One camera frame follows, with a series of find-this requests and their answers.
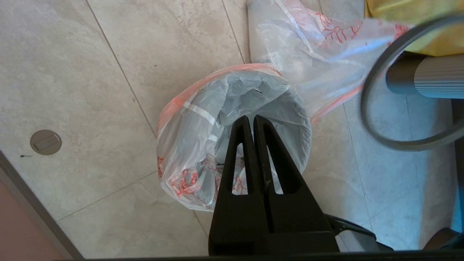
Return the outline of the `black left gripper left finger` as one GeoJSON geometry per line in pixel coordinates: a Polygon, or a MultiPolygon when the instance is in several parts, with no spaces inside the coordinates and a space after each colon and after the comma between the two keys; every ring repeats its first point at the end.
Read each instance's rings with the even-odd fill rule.
{"type": "Polygon", "coordinates": [[[256,256],[261,253],[260,241],[269,231],[261,183],[250,121],[243,116],[232,126],[208,237],[210,256],[256,256]],[[236,152],[240,144],[245,155],[248,190],[245,195],[232,192],[236,152]]]}

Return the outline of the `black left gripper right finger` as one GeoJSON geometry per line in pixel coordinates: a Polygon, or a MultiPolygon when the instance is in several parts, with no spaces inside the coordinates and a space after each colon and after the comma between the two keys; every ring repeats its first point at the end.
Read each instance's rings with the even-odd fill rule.
{"type": "Polygon", "coordinates": [[[339,252],[332,227],[270,120],[256,116],[254,143],[263,181],[268,233],[254,243],[258,254],[339,252]]]}

